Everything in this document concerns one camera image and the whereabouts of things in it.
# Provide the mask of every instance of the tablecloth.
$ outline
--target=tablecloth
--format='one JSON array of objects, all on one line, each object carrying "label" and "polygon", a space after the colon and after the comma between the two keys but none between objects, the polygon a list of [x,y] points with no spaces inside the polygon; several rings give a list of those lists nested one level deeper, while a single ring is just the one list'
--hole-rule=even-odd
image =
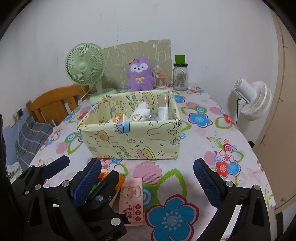
[{"label": "tablecloth", "polygon": [[[103,170],[143,178],[144,225],[127,227],[121,240],[197,240],[216,212],[193,173],[193,162],[203,158],[224,180],[241,187],[258,184],[267,209],[275,206],[272,190],[256,155],[235,123],[198,87],[174,91],[182,118],[177,160],[101,159]],[[77,123],[92,104],[85,100],[55,128],[31,164],[40,166],[67,155],[70,165],[46,180],[44,187],[71,180],[93,157],[77,132]],[[223,239],[229,237],[231,221]]]}]

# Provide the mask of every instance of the green fan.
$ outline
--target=green fan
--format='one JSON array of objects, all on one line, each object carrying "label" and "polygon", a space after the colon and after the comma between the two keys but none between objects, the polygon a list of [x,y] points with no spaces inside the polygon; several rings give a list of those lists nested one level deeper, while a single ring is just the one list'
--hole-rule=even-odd
[{"label": "green fan", "polygon": [[97,103],[105,95],[116,94],[117,90],[103,89],[101,78],[106,69],[104,51],[92,43],[82,43],[75,46],[66,58],[66,72],[76,84],[89,85],[96,83],[97,93],[90,97],[90,102]]}]

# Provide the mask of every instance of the yellow fabric box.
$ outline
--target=yellow fabric box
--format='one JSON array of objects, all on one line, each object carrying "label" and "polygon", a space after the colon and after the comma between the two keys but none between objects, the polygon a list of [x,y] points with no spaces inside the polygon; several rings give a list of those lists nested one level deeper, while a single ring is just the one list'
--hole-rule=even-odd
[{"label": "yellow fabric box", "polygon": [[[157,98],[169,99],[167,121],[106,123],[120,114],[131,116],[142,102],[157,115]],[[176,159],[181,118],[171,90],[119,93],[103,97],[78,124],[83,142],[95,157],[118,159]]]}]

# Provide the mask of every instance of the black jar lid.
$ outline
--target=black jar lid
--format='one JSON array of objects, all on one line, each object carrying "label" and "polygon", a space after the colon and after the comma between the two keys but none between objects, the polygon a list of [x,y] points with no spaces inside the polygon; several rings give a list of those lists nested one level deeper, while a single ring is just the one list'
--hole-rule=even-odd
[{"label": "black jar lid", "polygon": [[187,67],[188,64],[176,64],[176,63],[174,63],[174,66],[175,67]]}]

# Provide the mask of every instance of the pink package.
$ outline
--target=pink package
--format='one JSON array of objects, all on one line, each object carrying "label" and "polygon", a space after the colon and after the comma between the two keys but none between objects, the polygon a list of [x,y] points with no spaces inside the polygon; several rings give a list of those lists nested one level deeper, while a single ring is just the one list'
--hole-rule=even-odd
[{"label": "pink package", "polygon": [[118,213],[124,213],[130,224],[143,225],[143,180],[141,177],[126,178],[120,191]]}]

